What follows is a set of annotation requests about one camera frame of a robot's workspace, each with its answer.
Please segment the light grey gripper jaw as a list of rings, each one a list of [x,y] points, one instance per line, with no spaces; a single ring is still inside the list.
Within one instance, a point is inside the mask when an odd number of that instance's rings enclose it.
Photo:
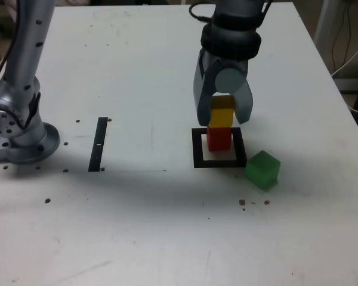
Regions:
[[[248,69],[227,68],[215,77],[217,92],[228,93],[235,102],[234,113],[239,124],[246,123],[251,116],[253,96],[247,81]]]

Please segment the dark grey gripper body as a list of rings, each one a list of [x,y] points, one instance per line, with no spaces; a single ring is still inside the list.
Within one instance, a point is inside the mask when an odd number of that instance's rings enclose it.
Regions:
[[[236,69],[243,75],[248,74],[248,61],[233,61],[221,58],[205,51],[203,55],[203,67],[206,74],[216,75],[223,69]]]

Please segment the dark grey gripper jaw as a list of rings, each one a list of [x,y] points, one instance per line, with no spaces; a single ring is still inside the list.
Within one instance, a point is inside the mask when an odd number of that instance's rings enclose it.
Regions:
[[[201,126],[208,126],[211,120],[211,101],[217,91],[215,77],[219,71],[220,61],[218,58],[202,48],[199,51],[193,80],[196,115]]]

